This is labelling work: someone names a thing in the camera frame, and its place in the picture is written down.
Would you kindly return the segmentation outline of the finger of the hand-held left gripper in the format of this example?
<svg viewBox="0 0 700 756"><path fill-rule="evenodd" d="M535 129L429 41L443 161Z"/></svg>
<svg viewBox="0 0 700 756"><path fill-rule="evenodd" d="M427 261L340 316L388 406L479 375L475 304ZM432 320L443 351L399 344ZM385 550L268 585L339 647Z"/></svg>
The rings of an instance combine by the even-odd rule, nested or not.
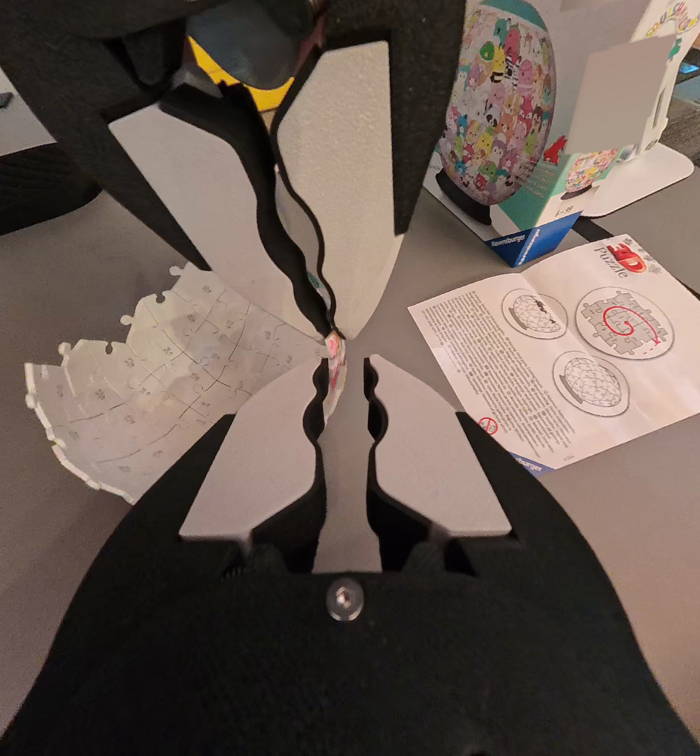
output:
<svg viewBox="0 0 700 756"><path fill-rule="evenodd" d="M313 49L272 127L286 187L317 229L332 324L354 339L404 236L394 229L388 42Z"/></svg>
<svg viewBox="0 0 700 756"><path fill-rule="evenodd" d="M323 340L328 309L282 224L266 126L242 84L182 83L108 129L208 267L249 303Z"/></svg>

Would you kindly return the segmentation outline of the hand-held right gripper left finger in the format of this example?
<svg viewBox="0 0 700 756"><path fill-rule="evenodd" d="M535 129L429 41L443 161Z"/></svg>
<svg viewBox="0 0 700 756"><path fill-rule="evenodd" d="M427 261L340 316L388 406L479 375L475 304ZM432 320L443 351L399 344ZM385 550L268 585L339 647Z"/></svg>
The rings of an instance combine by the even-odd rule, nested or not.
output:
<svg viewBox="0 0 700 756"><path fill-rule="evenodd" d="M179 528L181 539L250 542L257 525L308 492L317 452L303 416L322 366L317 356L301 362L237 410Z"/></svg>

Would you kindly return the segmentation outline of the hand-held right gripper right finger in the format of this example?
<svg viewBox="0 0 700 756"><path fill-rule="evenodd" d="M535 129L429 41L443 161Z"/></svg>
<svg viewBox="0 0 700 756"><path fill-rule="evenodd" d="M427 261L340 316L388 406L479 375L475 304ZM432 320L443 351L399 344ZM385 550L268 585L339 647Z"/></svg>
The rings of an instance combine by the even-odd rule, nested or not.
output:
<svg viewBox="0 0 700 756"><path fill-rule="evenodd" d="M364 359L363 387L366 517L378 542L506 535L507 516L451 404L377 353Z"/></svg>

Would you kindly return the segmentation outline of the half-built colourful puzzle ball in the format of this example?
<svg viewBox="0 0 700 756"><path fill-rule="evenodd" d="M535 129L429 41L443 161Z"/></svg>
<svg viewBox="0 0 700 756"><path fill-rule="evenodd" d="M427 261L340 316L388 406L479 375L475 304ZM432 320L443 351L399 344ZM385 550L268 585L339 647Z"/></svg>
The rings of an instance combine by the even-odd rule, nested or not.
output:
<svg viewBox="0 0 700 756"><path fill-rule="evenodd" d="M124 341L61 343L59 364L24 364L25 403L52 452L90 487L134 504L215 421L271 380L328 358L325 416L345 383L345 341L316 340L187 263L121 317Z"/></svg>

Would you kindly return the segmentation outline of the colourful puzzle box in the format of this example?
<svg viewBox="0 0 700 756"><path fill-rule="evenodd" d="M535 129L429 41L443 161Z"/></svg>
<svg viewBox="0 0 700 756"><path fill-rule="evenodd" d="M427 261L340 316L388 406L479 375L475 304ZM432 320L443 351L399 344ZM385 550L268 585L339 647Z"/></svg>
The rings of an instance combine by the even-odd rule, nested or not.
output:
<svg viewBox="0 0 700 756"><path fill-rule="evenodd" d="M619 147L571 122L588 58L622 41L615 3L467 1L426 189L512 267L555 249Z"/></svg>

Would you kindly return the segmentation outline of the folded paper instruction leaflet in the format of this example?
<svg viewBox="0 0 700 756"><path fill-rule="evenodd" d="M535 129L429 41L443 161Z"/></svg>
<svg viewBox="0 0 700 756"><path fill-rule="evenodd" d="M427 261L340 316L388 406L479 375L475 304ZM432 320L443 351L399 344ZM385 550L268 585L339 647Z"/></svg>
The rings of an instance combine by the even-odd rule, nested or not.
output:
<svg viewBox="0 0 700 756"><path fill-rule="evenodd" d="M700 413L700 299L628 235L409 313L463 410L534 476Z"/></svg>

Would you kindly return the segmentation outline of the yellow plastic bin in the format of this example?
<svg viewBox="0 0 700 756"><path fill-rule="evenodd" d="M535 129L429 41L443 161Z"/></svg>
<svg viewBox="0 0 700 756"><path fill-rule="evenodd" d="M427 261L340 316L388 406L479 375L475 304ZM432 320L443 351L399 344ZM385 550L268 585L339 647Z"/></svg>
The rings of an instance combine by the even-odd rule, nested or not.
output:
<svg viewBox="0 0 700 756"><path fill-rule="evenodd" d="M220 83L225 86L234 86L240 83L239 80L234 78L231 74L225 71L217 63L213 60L213 58L199 46L191 36L186 37L186 42L188 43L193 59L197 66L203 70L207 77L213 82L214 86L219 86ZM250 93L250 97L259 111L271 111L282 103L288 89L290 88L294 77L289 77L284 83L278 87L265 89L257 88L250 84L244 84L245 89Z"/></svg>

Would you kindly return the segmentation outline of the black padded wrist rest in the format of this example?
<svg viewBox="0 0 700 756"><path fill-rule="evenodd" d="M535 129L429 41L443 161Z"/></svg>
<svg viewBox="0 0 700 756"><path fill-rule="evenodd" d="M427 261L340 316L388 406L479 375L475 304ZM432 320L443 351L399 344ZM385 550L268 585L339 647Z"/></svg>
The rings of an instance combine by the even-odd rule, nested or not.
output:
<svg viewBox="0 0 700 756"><path fill-rule="evenodd" d="M71 213L100 191L55 143L0 156L0 236Z"/></svg>

